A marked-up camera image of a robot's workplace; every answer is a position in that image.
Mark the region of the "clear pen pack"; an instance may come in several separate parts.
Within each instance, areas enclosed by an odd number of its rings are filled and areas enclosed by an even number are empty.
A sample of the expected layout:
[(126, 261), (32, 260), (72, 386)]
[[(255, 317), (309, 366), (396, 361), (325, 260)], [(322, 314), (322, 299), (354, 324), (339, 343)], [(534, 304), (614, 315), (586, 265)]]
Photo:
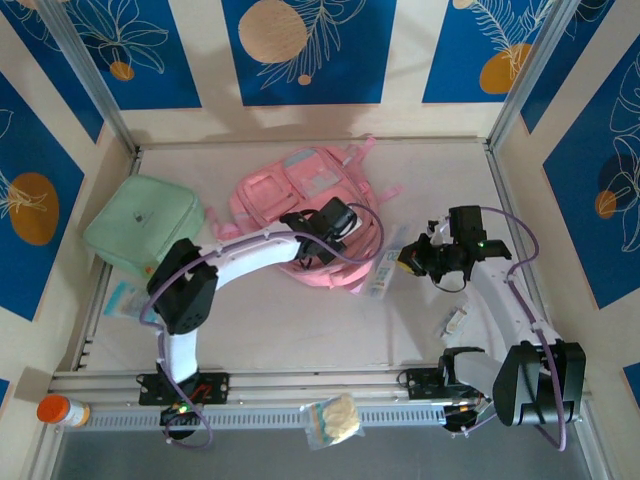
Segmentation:
[(412, 227), (407, 223), (392, 227), (380, 255), (360, 290), (361, 296), (373, 299), (382, 299), (385, 296), (396, 269), (396, 260), (411, 231)]

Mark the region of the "pink backpack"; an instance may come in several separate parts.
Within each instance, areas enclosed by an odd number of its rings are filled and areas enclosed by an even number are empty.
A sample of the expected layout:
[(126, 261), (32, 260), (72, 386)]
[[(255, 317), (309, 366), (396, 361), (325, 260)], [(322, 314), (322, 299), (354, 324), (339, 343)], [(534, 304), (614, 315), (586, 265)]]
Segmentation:
[(243, 178), (231, 195), (231, 223), (219, 222), (214, 208), (205, 210), (211, 233), (217, 240), (228, 241), (256, 232), (284, 214), (319, 210), (338, 197), (346, 204), (356, 203), (355, 213), (362, 220), (360, 228), (343, 240), (343, 255), (356, 259), (374, 255), (384, 243), (374, 216), (382, 203), (400, 193), (398, 187), (380, 195), (374, 192), (363, 162), (375, 143), (369, 137), (346, 148), (305, 147), (259, 168)]

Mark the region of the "small clear eraser pack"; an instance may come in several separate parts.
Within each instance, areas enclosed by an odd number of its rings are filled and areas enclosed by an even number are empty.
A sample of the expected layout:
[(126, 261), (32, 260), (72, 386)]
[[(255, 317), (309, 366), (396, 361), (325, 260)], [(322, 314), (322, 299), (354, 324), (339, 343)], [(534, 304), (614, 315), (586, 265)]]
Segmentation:
[(438, 329), (439, 339), (448, 342), (462, 331), (471, 307), (468, 303), (454, 305), (445, 315)]

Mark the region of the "small black circuit board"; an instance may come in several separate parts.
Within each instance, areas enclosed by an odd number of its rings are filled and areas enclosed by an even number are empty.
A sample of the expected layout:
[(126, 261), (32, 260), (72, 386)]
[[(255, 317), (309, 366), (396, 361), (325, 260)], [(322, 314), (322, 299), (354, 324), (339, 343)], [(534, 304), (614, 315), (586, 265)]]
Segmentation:
[(472, 429), (488, 419), (494, 413), (494, 407), (491, 401), (482, 399), (476, 404), (446, 406), (444, 413), (444, 428), (457, 434)]
[(201, 423), (199, 416), (184, 402), (175, 403), (160, 413), (160, 425), (170, 426), (198, 426)]

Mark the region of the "clear bag of white items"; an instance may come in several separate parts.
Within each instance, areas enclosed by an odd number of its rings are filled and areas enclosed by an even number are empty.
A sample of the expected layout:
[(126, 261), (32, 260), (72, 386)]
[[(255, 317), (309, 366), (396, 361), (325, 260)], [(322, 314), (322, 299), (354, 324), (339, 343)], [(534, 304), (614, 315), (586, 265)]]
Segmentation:
[(350, 394), (302, 406), (300, 421), (312, 451), (364, 435), (357, 405)]

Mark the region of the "mint green zip pouch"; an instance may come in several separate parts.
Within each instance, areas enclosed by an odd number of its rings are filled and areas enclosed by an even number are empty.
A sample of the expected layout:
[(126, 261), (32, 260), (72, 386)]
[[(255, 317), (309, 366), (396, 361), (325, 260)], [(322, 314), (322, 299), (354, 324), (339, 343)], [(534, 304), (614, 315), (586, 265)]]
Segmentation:
[(145, 263), (163, 261), (173, 244), (194, 239), (205, 210), (192, 190), (145, 175), (127, 178), (83, 233), (108, 264), (142, 278)]

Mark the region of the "light blue packet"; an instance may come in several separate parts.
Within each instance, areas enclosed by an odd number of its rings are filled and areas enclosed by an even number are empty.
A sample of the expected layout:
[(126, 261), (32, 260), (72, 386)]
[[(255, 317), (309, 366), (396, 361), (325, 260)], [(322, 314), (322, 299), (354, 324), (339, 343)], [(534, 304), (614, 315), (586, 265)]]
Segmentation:
[(121, 281), (112, 292), (103, 313), (108, 317), (138, 321), (148, 300), (149, 295), (144, 289), (130, 282)]

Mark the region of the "orange lid bottle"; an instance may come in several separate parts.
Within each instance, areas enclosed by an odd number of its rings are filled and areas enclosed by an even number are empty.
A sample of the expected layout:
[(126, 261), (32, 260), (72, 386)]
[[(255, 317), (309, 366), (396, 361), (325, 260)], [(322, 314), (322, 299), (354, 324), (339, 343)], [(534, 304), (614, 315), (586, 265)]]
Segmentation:
[(88, 404), (58, 394), (44, 397), (36, 410), (37, 418), (43, 423), (74, 428), (84, 426), (90, 414)]

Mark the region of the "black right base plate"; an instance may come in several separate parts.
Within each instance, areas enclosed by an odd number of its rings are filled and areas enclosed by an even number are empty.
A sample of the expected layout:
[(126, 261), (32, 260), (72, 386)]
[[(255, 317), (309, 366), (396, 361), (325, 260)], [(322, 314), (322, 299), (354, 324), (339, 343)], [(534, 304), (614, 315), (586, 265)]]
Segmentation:
[(479, 390), (453, 381), (437, 368), (409, 368), (396, 376), (397, 384), (408, 392), (410, 400), (478, 400)]

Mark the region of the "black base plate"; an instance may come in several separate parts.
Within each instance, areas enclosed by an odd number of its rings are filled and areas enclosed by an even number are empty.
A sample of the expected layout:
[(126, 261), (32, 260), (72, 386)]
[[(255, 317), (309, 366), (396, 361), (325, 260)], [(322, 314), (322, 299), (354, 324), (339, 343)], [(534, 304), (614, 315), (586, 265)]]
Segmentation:
[[(222, 373), (195, 373), (178, 386), (194, 404), (222, 405), (227, 402), (230, 375)], [(164, 372), (140, 374), (136, 377), (139, 390), (138, 403), (143, 406), (169, 406), (183, 398)]]
[(409, 368), (396, 376), (397, 384), (408, 392), (410, 400), (478, 400), (479, 390), (453, 381), (437, 368)]

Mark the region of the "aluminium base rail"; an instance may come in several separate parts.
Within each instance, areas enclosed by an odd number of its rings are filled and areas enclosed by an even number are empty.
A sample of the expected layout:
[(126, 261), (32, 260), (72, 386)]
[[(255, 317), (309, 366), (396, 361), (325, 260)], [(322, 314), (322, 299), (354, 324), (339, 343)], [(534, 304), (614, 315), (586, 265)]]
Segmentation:
[[(396, 382), (405, 368), (376, 367), (357, 370), (229, 371), (229, 392), (223, 405), (277, 408), (301, 406), (341, 394), (352, 395), (362, 405), (386, 405), (410, 401)], [(136, 377), (146, 372), (57, 372), (47, 391), (102, 406), (135, 405), (140, 387)]]

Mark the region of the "aluminium frame post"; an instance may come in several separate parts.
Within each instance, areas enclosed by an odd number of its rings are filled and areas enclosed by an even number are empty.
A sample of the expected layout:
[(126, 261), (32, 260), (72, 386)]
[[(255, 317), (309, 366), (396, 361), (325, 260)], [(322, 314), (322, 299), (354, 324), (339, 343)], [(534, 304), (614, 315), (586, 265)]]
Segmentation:
[(103, 120), (111, 128), (125, 151), (135, 159), (139, 146), (134, 141), (115, 98), (64, 6), (57, 0), (34, 0), (34, 3), (40, 17)]
[(569, 32), (576, 26), (581, 3), (582, 0), (554, 0), (551, 12), (544, 21), (524, 66), (486, 137), (485, 147), (488, 153), (494, 154), (506, 138), (549, 60), (558, 57), (555, 52), (561, 40), (564, 37), (571, 37), (573, 40), (578, 37), (577, 32), (573, 32), (572, 35), (569, 35)]

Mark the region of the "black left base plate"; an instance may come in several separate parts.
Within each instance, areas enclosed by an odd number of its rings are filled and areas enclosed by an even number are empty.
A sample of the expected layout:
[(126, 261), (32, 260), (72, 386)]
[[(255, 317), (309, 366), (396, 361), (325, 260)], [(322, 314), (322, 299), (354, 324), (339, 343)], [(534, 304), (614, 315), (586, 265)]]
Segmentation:
[[(178, 386), (194, 404), (222, 405), (227, 402), (230, 375), (222, 373), (195, 373)], [(138, 403), (143, 406), (169, 406), (183, 398), (164, 372), (140, 374), (136, 377), (139, 390)]]

